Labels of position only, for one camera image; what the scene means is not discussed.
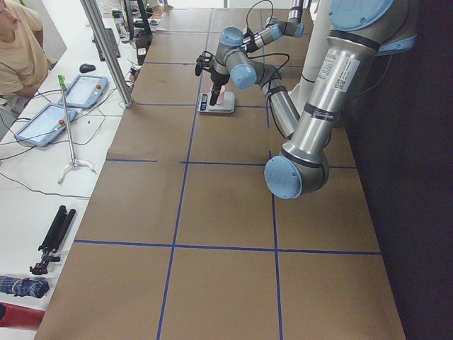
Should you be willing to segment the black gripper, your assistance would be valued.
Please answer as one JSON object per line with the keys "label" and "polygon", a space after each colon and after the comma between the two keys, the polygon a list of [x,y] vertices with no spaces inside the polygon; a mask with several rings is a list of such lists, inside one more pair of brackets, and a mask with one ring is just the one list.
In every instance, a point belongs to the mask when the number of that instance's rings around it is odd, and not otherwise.
{"label": "black gripper", "polygon": [[203,51],[196,59],[195,76],[199,77],[202,71],[211,74],[210,78],[213,85],[210,92],[210,105],[215,106],[221,93],[221,86],[226,85],[229,82],[229,71],[223,64],[220,64],[215,55],[209,51]]}
{"label": "black gripper", "polygon": [[258,50],[255,42],[255,34],[251,29],[243,29],[242,48],[246,53],[252,53]]}

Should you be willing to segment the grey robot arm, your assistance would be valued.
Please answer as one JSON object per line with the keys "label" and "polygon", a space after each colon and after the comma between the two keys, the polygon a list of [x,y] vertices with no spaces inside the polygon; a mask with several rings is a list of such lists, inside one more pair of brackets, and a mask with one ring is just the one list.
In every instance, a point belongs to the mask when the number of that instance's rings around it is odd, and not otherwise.
{"label": "grey robot arm", "polygon": [[251,53],[304,32],[303,3],[293,1],[285,21],[270,17],[257,33],[225,28],[215,52],[203,52],[195,72],[208,72],[214,105],[229,81],[240,89],[259,86],[285,141],[265,165],[265,182],[278,198],[293,199],[320,189],[328,180],[324,147],[339,121],[348,92],[363,64],[415,44],[417,1],[322,1],[299,84],[288,91],[278,69]]}
{"label": "grey robot arm", "polygon": [[260,32],[253,32],[250,29],[248,23],[248,15],[251,10],[261,3],[254,4],[246,14],[246,27],[243,29],[243,43],[242,48],[246,53],[255,52],[276,40],[279,40],[282,36],[288,36],[293,38],[300,38],[304,32],[304,24],[302,23],[303,14],[303,1],[296,0],[292,1],[291,7],[288,13],[288,19],[282,21],[274,17],[273,3],[269,1],[271,5],[271,16],[267,19],[264,28]]}

